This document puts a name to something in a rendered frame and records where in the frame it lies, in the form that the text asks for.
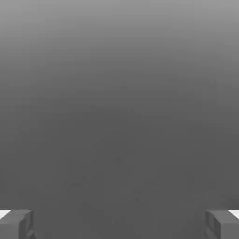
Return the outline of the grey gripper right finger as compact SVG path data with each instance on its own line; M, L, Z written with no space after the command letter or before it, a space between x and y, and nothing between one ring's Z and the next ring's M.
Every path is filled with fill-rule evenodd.
M239 210L207 210L205 239L239 239Z

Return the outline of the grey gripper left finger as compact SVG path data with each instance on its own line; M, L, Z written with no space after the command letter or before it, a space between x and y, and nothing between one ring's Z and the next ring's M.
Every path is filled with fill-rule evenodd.
M34 211L0 210L0 239L35 239Z

